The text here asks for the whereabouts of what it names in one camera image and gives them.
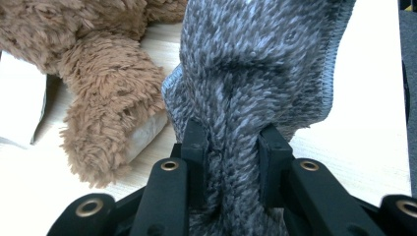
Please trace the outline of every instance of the white paper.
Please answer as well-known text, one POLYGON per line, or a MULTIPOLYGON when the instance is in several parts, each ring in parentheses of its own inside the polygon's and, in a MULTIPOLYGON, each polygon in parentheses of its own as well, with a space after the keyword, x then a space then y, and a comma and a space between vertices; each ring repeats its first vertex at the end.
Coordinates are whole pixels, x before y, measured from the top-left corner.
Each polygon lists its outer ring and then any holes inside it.
POLYGON ((351 195, 375 206, 384 195, 411 195, 396 4, 356 2, 330 115, 291 141, 295 156, 322 162, 351 195))
POLYGON ((0 137, 26 147, 42 117, 46 75, 2 52, 0 60, 0 137))

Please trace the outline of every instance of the gray knit fabric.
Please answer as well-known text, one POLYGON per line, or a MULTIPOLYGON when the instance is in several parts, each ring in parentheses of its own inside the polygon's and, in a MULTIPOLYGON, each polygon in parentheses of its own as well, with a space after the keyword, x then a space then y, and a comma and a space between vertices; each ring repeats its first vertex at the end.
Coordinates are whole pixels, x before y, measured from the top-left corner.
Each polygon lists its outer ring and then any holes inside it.
POLYGON ((257 138, 289 141, 324 120, 337 47, 354 0, 188 2, 181 65, 162 93, 177 141, 188 119, 207 132, 207 204, 191 235, 285 235, 282 211, 260 202, 257 138))

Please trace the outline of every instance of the brown teddy bear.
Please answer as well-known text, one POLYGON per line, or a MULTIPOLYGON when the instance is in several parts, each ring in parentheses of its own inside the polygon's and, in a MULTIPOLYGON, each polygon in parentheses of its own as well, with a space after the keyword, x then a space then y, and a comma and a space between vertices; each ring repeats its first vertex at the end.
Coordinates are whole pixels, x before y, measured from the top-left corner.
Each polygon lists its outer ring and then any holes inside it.
POLYGON ((61 77, 75 100, 62 132, 73 173, 104 187, 129 170, 137 137, 166 123, 164 79, 141 49, 148 23, 180 22, 187 0, 0 0, 0 50, 61 77))

